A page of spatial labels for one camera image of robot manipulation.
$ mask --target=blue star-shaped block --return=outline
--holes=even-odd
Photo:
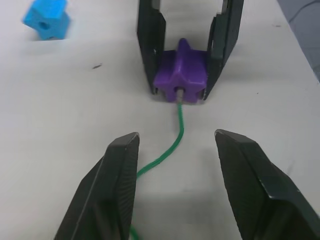
[[[35,29],[42,40],[64,39],[70,23],[65,9],[67,0],[35,0],[23,23]]]

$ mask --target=table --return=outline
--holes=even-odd
[[[70,0],[64,40],[40,41],[1,3],[0,239],[53,239],[75,190],[115,138],[139,132],[138,168],[178,134],[177,109],[151,96],[137,0]],[[162,2],[166,49],[207,46],[221,0]],[[184,105],[174,154],[137,182],[132,222],[146,240],[240,240],[214,138],[257,141],[320,213],[320,86],[276,0],[245,0],[236,47],[204,104]]]

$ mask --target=green string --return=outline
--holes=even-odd
[[[167,157],[169,157],[175,151],[175,149],[178,147],[179,143],[181,142],[181,139],[182,139],[182,137],[183,137],[183,135],[185,133],[184,117],[183,117],[183,113],[182,113],[182,104],[178,103],[177,106],[178,106],[178,118],[179,118],[179,128],[180,128],[180,132],[178,134],[178,137],[176,138],[174,143],[171,145],[171,147],[169,147],[169,149],[167,151],[165,151],[159,158],[157,158],[153,162],[147,164],[146,166],[144,166],[143,168],[141,168],[137,172],[137,174],[136,174],[136,178],[137,179],[141,175],[145,174],[149,170],[153,169],[154,167],[156,167],[160,163],[162,163]],[[132,236],[132,240],[139,240],[138,233],[137,233],[136,229],[132,225],[130,227],[130,234]]]

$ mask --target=star-shaped block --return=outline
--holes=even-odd
[[[193,50],[188,41],[180,39],[177,50],[164,51],[154,86],[174,102],[177,89],[183,88],[183,100],[196,103],[207,86],[206,51]]]
[[[42,40],[64,39],[70,24],[66,6],[67,0],[35,0],[23,23],[35,29]]]

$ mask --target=purple star-shaped block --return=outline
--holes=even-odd
[[[183,100],[196,103],[207,86],[206,51],[193,50],[188,41],[180,39],[177,50],[164,51],[154,86],[174,102],[177,89],[183,88]]]

